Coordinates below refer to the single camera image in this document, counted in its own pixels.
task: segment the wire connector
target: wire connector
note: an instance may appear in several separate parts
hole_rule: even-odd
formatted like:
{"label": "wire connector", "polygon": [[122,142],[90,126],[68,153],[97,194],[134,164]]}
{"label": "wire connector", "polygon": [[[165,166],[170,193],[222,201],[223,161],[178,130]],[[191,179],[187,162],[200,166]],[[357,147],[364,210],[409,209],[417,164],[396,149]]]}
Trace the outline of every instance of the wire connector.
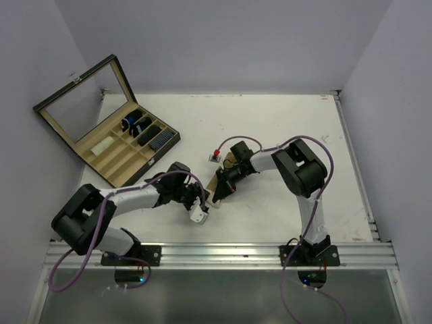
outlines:
{"label": "wire connector", "polygon": [[209,156],[209,161],[214,163],[221,163],[221,157],[219,156],[220,153],[221,151],[215,150],[215,152],[213,152],[213,154]]}

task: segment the white table surface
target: white table surface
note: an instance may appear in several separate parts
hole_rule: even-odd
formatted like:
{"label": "white table surface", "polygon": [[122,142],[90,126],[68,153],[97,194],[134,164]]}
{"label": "white table surface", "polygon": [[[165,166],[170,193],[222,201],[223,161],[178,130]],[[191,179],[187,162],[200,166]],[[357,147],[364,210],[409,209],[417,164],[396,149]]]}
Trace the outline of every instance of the white table surface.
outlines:
{"label": "white table surface", "polygon": [[[332,242],[372,242],[348,147],[332,96],[319,95],[186,95],[140,94],[138,102],[174,127],[182,139],[142,179],[166,171],[174,161],[186,164],[207,185],[217,164],[209,155],[227,137],[252,136],[264,147],[286,139],[309,135],[324,142],[335,160],[335,174],[323,195],[327,229]],[[107,94],[100,120],[113,110],[121,96]],[[252,150],[253,142],[246,141]],[[236,140],[222,149],[225,156]],[[319,146],[309,143],[329,167]],[[80,184],[110,188],[90,167],[84,168]],[[296,197],[277,171],[247,177],[220,209],[211,209],[204,225],[188,218],[175,202],[156,209],[132,211],[113,219],[110,226],[124,227],[143,242],[286,242],[300,235]]]}

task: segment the glass panel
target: glass panel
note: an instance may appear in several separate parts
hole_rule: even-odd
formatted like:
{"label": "glass panel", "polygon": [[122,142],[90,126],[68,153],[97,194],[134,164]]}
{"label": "glass panel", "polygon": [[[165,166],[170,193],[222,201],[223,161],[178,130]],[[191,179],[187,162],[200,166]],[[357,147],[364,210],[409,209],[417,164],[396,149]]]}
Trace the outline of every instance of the glass panel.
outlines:
{"label": "glass panel", "polygon": [[115,101],[117,106],[110,107],[110,113],[104,114],[102,119],[99,118],[99,114],[101,114],[101,89],[111,89],[106,85],[112,86],[113,84],[117,85],[115,91],[122,91],[111,65],[107,65],[48,106],[47,111],[72,141],[77,142],[111,113],[128,102],[126,95],[121,92],[116,96],[118,97]]}
{"label": "glass panel", "polygon": [[[56,283],[75,270],[59,270]],[[351,323],[401,323],[387,271],[327,271],[323,289],[339,298]],[[343,323],[338,305],[286,273],[286,295],[304,323]],[[155,269],[147,285],[115,289],[113,270],[86,270],[62,293],[49,292],[40,323],[294,323],[279,296],[280,271]]]}

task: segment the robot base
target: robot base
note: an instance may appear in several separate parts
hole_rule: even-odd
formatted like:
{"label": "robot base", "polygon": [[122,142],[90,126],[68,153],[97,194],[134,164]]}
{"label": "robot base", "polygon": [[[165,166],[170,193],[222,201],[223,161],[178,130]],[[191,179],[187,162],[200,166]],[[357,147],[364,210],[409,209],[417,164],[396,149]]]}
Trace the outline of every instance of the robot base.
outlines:
{"label": "robot base", "polygon": [[[279,257],[282,266],[285,264],[286,258],[294,247],[295,245],[279,246]],[[328,267],[340,266],[339,253],[336,245],[330,245],[320,254],[309,257],[305,256],[304,249],[300,246],[290,259],[287,267],[320,267],[325,261],[327,261]]]}
{"label": "robot base", "polygon": [[[161,262],[162,247],[160,245],[137,245],[133,247],[134,253],[131,257],[146,261],[152,267],[158,267]],[[102,256],[101,265],[108,267],[127,267],[137,265],[136,262],[121,260],[112,254]]]}

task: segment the small object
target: small object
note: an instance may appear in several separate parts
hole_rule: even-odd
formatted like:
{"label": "small object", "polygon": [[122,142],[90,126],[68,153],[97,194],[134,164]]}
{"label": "small object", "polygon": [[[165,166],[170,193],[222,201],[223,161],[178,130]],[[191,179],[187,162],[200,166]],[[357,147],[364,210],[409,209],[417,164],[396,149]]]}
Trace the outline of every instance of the small object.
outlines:
{"label": "small object", "polygon": [[141,270],[115,270],[114,280],[117,285],[123,287],[125,284],[130,284],[132,282],[142,282],[143,271]]}
{"label": "small object", "polygon": [[171,130],[164,130],[156,139],[150,143],[150,148],[157,152],[166,142],[168,142],[174,133]]}
{"label": "small object", "polygon": [[72,82],[75,83],[75,84],[79,83],[79,81],[82,81],[82,79],[81,79],[79,76],[77,76],[77,75],[75,74],[75,72],[72,72],[72,73],[69,75],[69,79],[72,80]]}
{"label": "small object", "polygon": [[132,125],[134,125],[134,123],[141,117],[141,110],[135,109],[134,111],[131,111],[121,120],[121,130],[125,132],[128,128],[132,127]]}
{"label": "small object", "polygon": [[138,139],[138,144],[140,146],[144,146],[147,144],[153,137],[155,137],[162,129],[158,125],[150,126],[147,131],[140,136]]}
{"label": "small object", "polygon": [[98,156],[103,151],[108,149],[108,146],[110,146],[113,143],[114,143],[114,138],[108,136],[104,138],[102,141],[100,141],[98,144],[96,144],[92,149],[90,149],[90,151],[92,151],[94,155]]}
{"label": "small object", "polygon": [[153,123],[149,117],[145,117],[142,121],[134,124],[129,129],[129,135],[132,135],[134,138],[141,134],[147,127],[149,127]]}
{"label": "small object", "polygon": [[221,151],[215,150],[212,155],[209,156],[210,162],[221,163],[221,157],[219,156]]}

